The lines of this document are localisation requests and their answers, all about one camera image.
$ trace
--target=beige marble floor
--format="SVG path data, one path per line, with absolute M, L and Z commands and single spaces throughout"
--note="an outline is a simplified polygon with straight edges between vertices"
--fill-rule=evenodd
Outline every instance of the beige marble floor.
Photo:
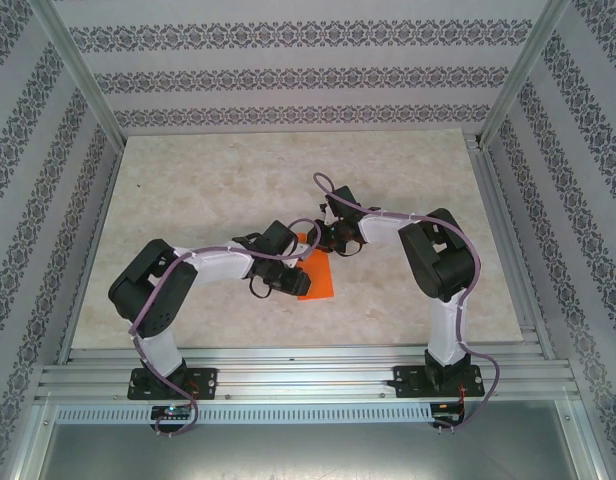
M 521 334 L 459 130 L 132 137 L 128 142 L 73 342 L 131 345 L 107 290 L 153 238 L 200 247 L 262 231 L 273 220 L 318 217 L 312 174 L 347 184 L 365 206 L 428 213 L 448 208 L 475 243 L 482 278 L 469 300 L 467 338 Z M 174 331 L 186 347 L 426 343 L 427 297 L 402 251 L 367 245 L 331 257 L 335 297 L 253 297 L 229 280 L 191 291 Z

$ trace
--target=patterned wallpaper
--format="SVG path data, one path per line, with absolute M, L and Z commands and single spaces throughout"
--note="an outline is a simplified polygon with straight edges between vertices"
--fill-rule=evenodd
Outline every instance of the patterned wallpaper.
M 64 0 L 128 135 L 476 133 L 545 0 Z
M 616 0 L 569 5 L 490 153 L 543 321 L 616 478 Z
M 0 475 L 57 359 L 117 158 L 28 4 L 0 0 Z

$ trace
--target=black mounting bracket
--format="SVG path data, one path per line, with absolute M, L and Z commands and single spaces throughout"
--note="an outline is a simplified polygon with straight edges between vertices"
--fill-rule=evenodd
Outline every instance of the black mounting bracket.
M 437 387 L 428 379 L 425 365 L 399 365 L 392 372 L 394 380 L 390 380 L 388 385 L 395 389 L 397 398 L 459 397 L 462 387 L 465 397 L 483 397 L 486 393 L 477 365 L 468 366 L 452 380 Z
M 185 368 L 173 381 L 197 400 L 214 400 L 217 391 L 216 368 Z M 130 375 L 128 400 L 184 400 L 185 398 L 159 381 L 147 368 L 135 368 Z

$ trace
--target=enclosure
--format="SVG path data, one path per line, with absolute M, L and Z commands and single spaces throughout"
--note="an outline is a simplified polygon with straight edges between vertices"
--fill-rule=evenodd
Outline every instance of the enclosure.
M 317 218 L 317 171 L 452 212 L 488 404 L 451 432 L 456 398 L 399 395 L 434 307 L 360 245 L 331 298 L 194 287 L 212 398 L 156 438 L 111 283 L 154 238 Z M 102 476 L 615 479 L 616 0 L 0 0 L 0 478 Z

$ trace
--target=orange block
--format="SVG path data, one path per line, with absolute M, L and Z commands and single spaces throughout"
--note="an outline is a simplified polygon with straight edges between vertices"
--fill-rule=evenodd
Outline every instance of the orange block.
M 304 233 L 299 233 L 298 236 L 300 242 L 306 242 Z M 330 260 L 326 252 L 315 250 L 305 261 L 299 260 L 297 266 L 301 267 L 310 277 L 308 295 L 299 297 L 299 300 L 315 300 L 335 296 L 332 275 L 330 274 Z

